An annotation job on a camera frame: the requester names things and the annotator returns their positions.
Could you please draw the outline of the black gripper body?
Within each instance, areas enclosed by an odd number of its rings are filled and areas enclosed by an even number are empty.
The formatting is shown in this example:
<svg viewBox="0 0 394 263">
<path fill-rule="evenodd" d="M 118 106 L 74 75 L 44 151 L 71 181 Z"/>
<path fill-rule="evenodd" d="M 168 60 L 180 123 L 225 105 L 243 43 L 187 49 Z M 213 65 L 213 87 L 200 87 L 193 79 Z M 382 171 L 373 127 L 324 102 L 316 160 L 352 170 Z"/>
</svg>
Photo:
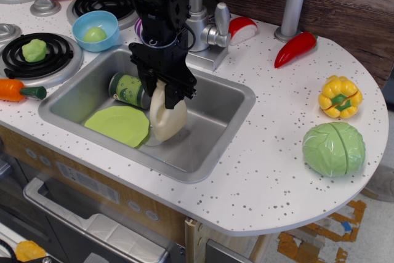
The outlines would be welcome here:
<svg viewBox="0 0 394 263">
<path fill-rule="evenodd" d="M 196 95 L 197 80 L 186 65 L 187 52 L 178 45 L 158 48 L 132 42 L 129 50 L 137 71 L 139 68 L 153 69 L 157 80 L 183 85 L 185 97 L 192 99 Z"/>
</svg>

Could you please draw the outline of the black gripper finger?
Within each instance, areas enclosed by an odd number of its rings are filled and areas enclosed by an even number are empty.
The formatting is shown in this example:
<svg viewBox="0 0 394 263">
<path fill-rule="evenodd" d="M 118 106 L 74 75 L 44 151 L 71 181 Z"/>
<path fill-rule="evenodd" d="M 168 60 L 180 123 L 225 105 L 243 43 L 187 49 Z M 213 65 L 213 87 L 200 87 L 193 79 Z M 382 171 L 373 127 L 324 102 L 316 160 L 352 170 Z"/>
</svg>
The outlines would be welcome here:
<svg viewBox="0 0 394 263">
<path fill-rule="evenodd" d="M 185 98 L 186 88 L 181 84 L 168 83 L 165 86 L 165 107 L 174 109 Z"/>
<path fill-rule="evenodd" d="M 153 69 L 139 68 L 138 73 L 144 91 L 149 97 L 152 97 L 157 83 L 155 71 Z"/>
</svg>

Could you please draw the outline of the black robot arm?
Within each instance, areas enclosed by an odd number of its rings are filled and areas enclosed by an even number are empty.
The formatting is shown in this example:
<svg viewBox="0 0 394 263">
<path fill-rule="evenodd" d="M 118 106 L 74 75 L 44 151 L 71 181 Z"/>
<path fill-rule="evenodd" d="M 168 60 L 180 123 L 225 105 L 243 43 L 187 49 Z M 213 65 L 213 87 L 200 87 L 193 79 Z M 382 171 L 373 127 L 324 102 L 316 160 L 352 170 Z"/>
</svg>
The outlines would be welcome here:
<svg viewBox="0 0 394 263">
<path fill-rule="evenodd" d="M 142 21 L 140 43 L 129 44 L 145 92 L 152 96 L 157 81 L 164 82 L 165 107 L 173 109 L 184 98 L 196 95 L 196 78 L 186 65 L 193 47 L 187 25 L 190 6 L 185 0 L 132 0 Z"/>
</svg>

